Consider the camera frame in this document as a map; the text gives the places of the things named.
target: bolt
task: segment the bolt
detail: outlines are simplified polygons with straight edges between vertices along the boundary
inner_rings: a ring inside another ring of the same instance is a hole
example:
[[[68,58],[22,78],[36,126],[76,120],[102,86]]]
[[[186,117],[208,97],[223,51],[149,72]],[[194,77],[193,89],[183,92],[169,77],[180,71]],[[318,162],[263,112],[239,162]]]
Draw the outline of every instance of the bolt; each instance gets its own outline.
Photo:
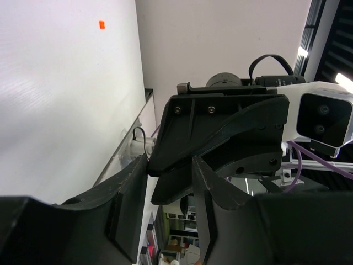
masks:
[[[215,109],[215,107],[210,106],[210,107],[207,109],[207,111],[208,111],[208,113],[213,114],[213,113],[215,113],[216,109]]]
[[[180,114],[181,109],[180,109],[179,107],[176,107],[176,108],[174,109],[174,112],[177,113],[177,114]]]

